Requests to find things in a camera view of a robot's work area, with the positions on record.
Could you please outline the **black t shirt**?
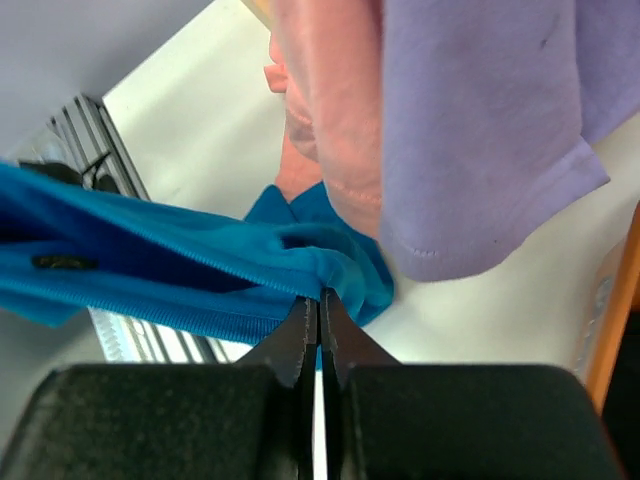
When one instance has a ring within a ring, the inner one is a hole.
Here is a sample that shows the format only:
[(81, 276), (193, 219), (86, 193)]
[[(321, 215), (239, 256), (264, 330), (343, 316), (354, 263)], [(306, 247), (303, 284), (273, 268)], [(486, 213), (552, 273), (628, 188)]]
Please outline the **black t shirt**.
[(640, 345), (639, 312), (628, 317), (620, 344), (603, 419), (630, 479), (639, 480)]

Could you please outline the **pink t shirt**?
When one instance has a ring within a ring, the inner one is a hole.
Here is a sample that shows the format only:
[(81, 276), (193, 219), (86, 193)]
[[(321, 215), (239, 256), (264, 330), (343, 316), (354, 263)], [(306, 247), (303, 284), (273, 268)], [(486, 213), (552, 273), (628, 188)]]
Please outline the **pink t shirt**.
[(376, 237), (381, 190), (379, 1), (272, 1), (270, 89), (285, 101), (275, 184), (287, 200), (323, 183), (340, 218)]

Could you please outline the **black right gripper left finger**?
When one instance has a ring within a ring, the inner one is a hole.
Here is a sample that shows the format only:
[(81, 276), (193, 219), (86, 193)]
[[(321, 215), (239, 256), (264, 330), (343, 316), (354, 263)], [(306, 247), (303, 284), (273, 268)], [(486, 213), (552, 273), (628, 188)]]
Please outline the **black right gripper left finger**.
[(5, 479), (309, 479), (317, 305), (228, 364), (85, 364), (38, 386)]

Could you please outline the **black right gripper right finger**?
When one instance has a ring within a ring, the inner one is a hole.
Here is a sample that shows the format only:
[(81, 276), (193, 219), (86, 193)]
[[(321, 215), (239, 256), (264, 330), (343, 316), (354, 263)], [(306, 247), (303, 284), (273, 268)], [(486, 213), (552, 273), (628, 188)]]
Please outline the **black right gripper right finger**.
[(319, 304), (331, 479), (621, 479), (570, 372), (540, 364), (403, 364), (327, 290)]

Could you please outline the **blue t shirt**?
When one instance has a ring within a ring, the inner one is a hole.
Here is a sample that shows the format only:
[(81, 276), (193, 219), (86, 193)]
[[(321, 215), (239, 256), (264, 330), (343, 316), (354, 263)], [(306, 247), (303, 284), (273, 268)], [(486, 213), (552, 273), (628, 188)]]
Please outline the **blue t shirt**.
[(267, 187), (241, 220), (1, 169), (1, 304), (56, 327), (91, 307), (255, 344), (333, 289), (358, 325), (392, 303), (375, 242), (315, 185)]

